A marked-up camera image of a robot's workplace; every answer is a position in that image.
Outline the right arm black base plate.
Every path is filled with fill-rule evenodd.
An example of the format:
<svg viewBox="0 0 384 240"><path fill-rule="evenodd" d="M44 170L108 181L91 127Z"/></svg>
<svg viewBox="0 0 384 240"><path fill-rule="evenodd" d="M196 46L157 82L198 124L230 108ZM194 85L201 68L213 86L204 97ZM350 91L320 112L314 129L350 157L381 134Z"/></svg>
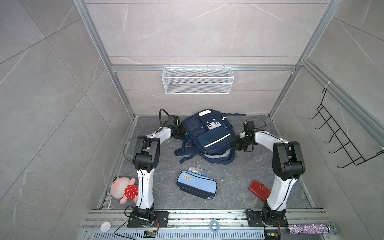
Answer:
<svg viewBox="0 0 384 240"><path fill-rule="evenodd" d="M261 211L246 209L249 227L285 227L288 224L286 210L272 211L263 208Z"/></svg>

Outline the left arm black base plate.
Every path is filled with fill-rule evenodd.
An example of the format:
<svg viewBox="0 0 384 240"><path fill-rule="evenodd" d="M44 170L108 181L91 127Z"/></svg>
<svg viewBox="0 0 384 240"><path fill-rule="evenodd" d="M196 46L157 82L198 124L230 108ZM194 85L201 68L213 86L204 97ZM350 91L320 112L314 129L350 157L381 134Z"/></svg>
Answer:
<svg viewBox="0 0 384 240"><path fill-rule="evenodd" d="M130 215L129 221L127 223L128 228L155 228L159 226L160 228L166 228L169 221L169 212L167 211L155 211L154 212L154 221L150 223L147 220L142 220L134 215Z"/></svg>

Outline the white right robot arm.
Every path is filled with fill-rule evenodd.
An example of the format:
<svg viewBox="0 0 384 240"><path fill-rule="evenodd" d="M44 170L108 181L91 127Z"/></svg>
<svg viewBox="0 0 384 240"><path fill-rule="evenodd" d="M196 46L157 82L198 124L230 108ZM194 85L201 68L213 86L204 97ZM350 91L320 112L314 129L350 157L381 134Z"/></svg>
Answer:
<svg viewBox="0 0 384 240"><path fill-rule="evenodd" d="M306 171L301 146L298 142L289 142L267 131L257 130L253 121L246 121L243 127L244 131L235 138L234 146L237 150L245 152L250 145L262 145L273 154L272 169L275 177L272 189L256 180L249 187L254 195L265 202L261 219L265 226L271 227L285 219L290 192Z"/></svg>

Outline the navy blue student backpack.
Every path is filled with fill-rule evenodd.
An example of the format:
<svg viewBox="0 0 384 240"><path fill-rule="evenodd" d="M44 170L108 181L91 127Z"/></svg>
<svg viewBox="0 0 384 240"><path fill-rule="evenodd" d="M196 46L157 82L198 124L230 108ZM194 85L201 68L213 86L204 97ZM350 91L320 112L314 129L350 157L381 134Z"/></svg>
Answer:
<svg viewBox="0 0 384 240"><path fill-rule="evenodd" d="M236 152L233 147L236 137L228 113L203 110L182 121L187 133L179 138L182 147L175 150L180 163L200 156L211 164L228 165L233 162Z"/></svg>

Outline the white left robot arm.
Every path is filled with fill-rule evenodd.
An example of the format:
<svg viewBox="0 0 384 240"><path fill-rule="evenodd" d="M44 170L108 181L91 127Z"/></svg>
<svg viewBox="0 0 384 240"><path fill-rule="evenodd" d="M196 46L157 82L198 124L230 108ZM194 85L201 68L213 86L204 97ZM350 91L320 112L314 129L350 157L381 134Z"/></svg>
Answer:
<svg viewBox="0 0 384 240"><path fill-rule="evenodd" d="M150 226L155 220L153 180L160 161L161 143L173 137L179 126L180 118L168 115L155 132L137 138L132 163L138 174L139 194L133 215L145 226Z"/></svg>

